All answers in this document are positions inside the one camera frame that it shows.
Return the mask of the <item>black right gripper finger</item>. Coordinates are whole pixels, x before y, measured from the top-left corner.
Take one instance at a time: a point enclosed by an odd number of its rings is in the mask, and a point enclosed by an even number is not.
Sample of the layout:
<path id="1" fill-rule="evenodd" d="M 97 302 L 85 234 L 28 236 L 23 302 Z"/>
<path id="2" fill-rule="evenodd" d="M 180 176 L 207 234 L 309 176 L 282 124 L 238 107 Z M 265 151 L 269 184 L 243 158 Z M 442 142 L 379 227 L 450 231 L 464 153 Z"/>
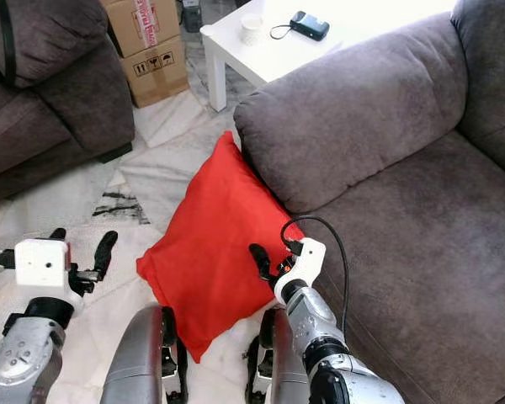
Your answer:
<path id="1" fill-rule="evenodd" d="M 262 280 L 276 280 L 277 276 L 272 273 L 272 259 L 269 258 L 268 251 L 263 246 L 257 245 L 257 243 L 249 245 L 248 251 L 252 254 L 259 278 Z"/>

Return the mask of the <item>red pillow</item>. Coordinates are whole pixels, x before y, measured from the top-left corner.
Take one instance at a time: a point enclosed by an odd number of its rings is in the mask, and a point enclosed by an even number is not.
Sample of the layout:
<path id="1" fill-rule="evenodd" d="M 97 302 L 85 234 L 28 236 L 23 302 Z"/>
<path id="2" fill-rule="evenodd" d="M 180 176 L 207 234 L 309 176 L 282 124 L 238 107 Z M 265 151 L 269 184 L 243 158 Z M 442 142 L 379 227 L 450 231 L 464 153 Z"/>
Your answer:
<path id="1" fill-rule="evenodd" d="M 215 338 L 274 300 L 248 247 L 263 246 L 275 263 L 286 257 L 279 231 L 289 219 L 242 158 L 233 132 L 223 132 L 160 242 L 136 261 L 156 299 L 173 309 L 194 362 Z"/>

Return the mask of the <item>silver left robot leg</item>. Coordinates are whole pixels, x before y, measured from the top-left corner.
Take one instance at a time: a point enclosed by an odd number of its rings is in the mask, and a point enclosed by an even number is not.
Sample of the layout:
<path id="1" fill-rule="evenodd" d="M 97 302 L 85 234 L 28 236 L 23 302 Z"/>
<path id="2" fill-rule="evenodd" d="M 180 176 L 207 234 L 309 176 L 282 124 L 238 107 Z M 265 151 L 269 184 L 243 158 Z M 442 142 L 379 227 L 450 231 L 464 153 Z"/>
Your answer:
<path id="1" fill-rule="evenodd" d="M 187 404 L 188 361 L 173 309 L 142 308 L 115 350 L 101 404 Z"/>

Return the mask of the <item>silver robot leg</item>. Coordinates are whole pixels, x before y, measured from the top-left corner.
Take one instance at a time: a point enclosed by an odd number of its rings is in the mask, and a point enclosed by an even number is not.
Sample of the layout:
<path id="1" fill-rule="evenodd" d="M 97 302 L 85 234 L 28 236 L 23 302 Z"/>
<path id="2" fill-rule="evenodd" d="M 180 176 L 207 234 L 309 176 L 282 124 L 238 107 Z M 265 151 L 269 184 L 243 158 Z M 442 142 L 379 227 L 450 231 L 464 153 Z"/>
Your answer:
<path id="1" fill-rule="evenodd" d="M 291 336 L 284 309 L 263 313 L 247 350 L 246 404 L 309 404 L 309 376 Z"/>
<path id="2" fill-rule="evenodd" d="M 173 309 L 142 308 L 115 350 L 101 404 L 187 404 L 188 361 Z"/>

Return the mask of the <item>silver right robot leg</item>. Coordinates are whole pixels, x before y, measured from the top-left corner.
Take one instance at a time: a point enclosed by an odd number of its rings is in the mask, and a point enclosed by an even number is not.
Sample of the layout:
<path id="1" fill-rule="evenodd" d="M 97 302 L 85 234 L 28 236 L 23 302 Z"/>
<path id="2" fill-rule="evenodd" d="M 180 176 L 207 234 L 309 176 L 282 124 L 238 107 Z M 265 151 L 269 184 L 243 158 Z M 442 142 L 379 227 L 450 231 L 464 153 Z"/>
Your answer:
<path id="1" fill-rule="evenodd" d="M 309 404 L 309 376 L 291 336 L 284 309 L 263 313 L 247 350 L 246 404 Z"/>

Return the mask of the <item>grey-brown fabric sofa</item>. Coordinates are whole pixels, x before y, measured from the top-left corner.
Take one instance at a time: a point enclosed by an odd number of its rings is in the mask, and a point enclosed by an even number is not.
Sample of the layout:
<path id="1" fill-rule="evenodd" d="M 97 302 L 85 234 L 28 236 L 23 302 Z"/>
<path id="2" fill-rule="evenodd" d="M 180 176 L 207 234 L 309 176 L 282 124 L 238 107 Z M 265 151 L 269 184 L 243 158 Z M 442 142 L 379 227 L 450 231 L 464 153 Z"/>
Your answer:
<path id="1" fill-rule="evenodd" d="M 334 51 L 234 112 L 242 154 L 333 247 L 315 288 L 407 404 L 505 404 L 505 0 Z"/>

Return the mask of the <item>dark brown fabric sofa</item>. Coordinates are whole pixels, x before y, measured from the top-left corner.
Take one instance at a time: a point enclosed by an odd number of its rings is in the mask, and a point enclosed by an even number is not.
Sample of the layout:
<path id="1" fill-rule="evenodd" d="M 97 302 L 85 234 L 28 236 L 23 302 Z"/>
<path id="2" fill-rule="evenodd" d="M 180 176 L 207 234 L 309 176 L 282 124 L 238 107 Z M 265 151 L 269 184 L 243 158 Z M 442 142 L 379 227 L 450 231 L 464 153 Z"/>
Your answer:
<path id="1" fill-rule="evenodd" d="M 133 104 L 99 0 L 0 0 L 0 199 L 132 147 Z"/>

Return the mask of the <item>plain brown cardboard box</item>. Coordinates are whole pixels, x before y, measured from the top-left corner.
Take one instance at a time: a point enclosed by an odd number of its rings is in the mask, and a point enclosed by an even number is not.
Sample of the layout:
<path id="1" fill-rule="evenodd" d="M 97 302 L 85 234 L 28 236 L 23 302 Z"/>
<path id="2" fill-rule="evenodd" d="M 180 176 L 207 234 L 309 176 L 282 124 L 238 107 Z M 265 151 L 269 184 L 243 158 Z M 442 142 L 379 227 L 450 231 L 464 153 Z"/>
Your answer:
<path id="1" fill-rule="evenodd" d="M 137 108 L 155 104 L 189 88 L 182 37 L 122 58 L 122 67 Z"/>

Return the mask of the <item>white side table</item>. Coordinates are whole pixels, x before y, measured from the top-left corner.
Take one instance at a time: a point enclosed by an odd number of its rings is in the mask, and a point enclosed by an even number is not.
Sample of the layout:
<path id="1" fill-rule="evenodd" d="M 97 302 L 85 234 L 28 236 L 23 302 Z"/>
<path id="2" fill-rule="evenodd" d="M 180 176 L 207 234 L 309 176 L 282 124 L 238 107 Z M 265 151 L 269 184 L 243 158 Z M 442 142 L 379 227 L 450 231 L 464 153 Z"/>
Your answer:
<path id="1" fill-rule="evenodd" d="M 203 24 L 209 105 L 222 111 L 226 101 L 226 69 L 232 68 L 256 88 L 286 76 L 323 55 L 453 10 L 457 0 L 250 0 L 213 24 Z M 268 32 L 304 11 L 330 24 L 328 35 L 314 41 L 296 32 L 275 40 Z M 263 15 L 261 40 L 245 46 L 240 40 L 244 14 Z"/>

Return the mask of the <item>cardboard box with red tape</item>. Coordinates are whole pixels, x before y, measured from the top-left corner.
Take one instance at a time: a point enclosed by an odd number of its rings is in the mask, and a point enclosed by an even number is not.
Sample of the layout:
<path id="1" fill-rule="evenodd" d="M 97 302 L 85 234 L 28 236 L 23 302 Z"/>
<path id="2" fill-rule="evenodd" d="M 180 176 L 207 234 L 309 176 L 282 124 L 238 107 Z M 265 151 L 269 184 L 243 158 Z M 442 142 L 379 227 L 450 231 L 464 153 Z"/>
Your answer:
<path id="1" fill-rule="evenodd" d="M 175 0 L 101 0 L 108 34 L 121 57 L 129 57 L 179 35 Z"/>

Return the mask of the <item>white cup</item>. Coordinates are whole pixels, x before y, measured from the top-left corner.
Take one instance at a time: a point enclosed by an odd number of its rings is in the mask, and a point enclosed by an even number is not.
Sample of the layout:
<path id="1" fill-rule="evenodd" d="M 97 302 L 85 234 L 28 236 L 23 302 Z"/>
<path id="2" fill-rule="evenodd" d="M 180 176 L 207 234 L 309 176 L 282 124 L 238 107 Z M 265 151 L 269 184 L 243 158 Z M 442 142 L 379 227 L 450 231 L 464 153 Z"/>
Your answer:
<path id="1" fill-rule="evenodd" d="M 245 46 L 256 45 L 263 37 L 265 30 L 263 15 L 259 13 L 246 13 L 241 16 L 241 30 L 238 38 Z"/>

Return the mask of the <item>black handheld device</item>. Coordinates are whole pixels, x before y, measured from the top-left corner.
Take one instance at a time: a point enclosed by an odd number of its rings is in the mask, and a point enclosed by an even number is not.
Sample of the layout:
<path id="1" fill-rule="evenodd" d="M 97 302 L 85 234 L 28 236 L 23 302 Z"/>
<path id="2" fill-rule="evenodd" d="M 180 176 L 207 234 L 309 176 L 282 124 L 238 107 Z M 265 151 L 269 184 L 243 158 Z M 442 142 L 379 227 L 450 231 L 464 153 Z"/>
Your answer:
<path id="1" fill-rule="evenodd" d="M 291 17 L 287 24 L 277 24 L 277 26 L 270 29 L 268 35 L 272 39 L 280 40 L 288 32 L 294 31 L 314 41 L 322 41 L 328 35 L 330 27 L 330 24 L 325 22 L 325 20 L 310 15 L 310 13 L 298 11 L 295 12 L 295 15 Z M 281 35 L 276 35 L 275 31 L 282 28 L 286 28 L 286 31 Z"/>

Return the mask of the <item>black upright object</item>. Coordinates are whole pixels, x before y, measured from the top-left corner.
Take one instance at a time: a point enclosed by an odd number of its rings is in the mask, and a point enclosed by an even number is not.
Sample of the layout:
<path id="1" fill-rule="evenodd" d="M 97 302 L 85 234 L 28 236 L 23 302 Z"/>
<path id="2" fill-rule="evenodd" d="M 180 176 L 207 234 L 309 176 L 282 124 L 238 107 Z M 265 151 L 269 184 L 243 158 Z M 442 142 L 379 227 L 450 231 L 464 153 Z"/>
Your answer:
<path id="1" fill-rule="evenodd" d="M 199 32 L 203 26 L 201 0 L 180 0 L 182 24 L 187 32 Z"/>

